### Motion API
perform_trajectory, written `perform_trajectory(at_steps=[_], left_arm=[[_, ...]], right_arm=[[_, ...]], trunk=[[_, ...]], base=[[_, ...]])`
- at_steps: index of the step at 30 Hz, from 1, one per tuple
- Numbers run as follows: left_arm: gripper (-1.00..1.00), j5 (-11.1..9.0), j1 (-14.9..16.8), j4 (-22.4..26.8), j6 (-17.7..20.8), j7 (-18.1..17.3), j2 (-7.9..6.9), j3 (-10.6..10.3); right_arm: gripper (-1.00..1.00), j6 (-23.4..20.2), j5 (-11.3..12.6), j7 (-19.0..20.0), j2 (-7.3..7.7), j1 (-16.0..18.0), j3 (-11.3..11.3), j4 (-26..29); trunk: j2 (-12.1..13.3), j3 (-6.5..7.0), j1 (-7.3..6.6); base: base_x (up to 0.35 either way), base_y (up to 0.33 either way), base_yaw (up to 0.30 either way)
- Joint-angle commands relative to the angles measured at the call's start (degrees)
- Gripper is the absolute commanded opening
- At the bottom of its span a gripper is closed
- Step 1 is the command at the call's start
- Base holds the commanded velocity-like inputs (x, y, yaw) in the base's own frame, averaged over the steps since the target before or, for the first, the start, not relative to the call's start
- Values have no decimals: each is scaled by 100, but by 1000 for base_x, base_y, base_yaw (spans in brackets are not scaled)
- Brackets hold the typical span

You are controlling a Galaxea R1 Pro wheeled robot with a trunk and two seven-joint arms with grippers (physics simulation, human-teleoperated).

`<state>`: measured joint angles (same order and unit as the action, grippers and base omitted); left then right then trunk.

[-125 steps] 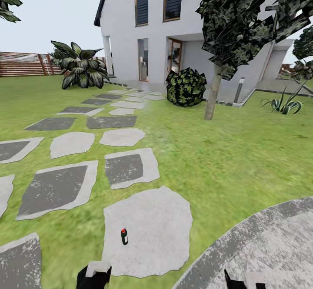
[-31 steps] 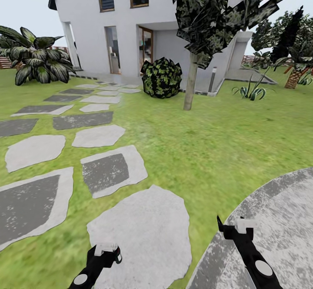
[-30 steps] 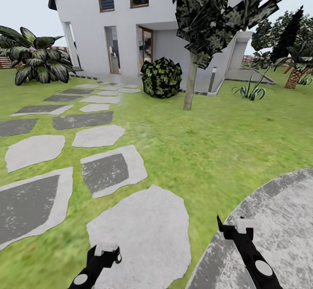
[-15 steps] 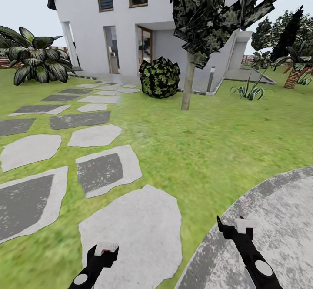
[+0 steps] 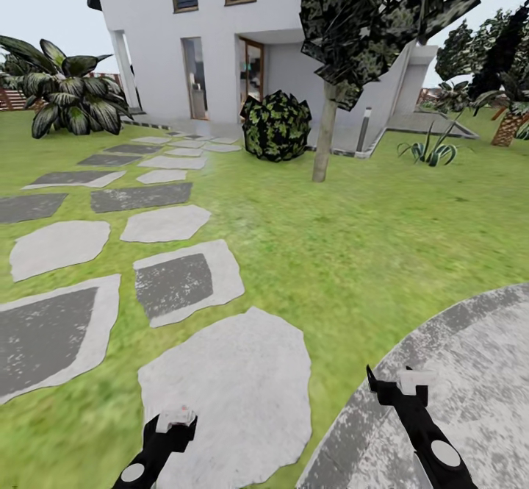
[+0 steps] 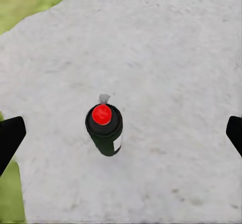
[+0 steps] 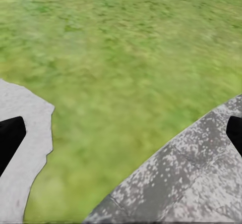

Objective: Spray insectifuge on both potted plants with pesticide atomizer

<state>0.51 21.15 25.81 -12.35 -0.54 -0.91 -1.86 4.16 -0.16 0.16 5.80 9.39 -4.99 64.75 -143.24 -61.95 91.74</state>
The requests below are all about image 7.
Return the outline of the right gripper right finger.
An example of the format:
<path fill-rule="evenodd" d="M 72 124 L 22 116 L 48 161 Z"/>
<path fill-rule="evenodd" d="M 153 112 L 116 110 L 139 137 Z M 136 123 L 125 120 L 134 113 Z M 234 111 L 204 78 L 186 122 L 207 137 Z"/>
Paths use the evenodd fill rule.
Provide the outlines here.
<path fill-rule="evenodd" d="M 242 118 L 230 116 L 226 128 L 226 135 L 242 157 Z"/>

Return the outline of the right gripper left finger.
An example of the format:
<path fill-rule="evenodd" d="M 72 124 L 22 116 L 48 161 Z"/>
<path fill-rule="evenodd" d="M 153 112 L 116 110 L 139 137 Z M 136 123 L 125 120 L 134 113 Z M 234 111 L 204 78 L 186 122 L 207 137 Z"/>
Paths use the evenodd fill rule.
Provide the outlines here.
<path fill-rule="evenodd" d="M 26 136 L 26 127 L 21 116 L 0 122 L 0 176 Z"/>

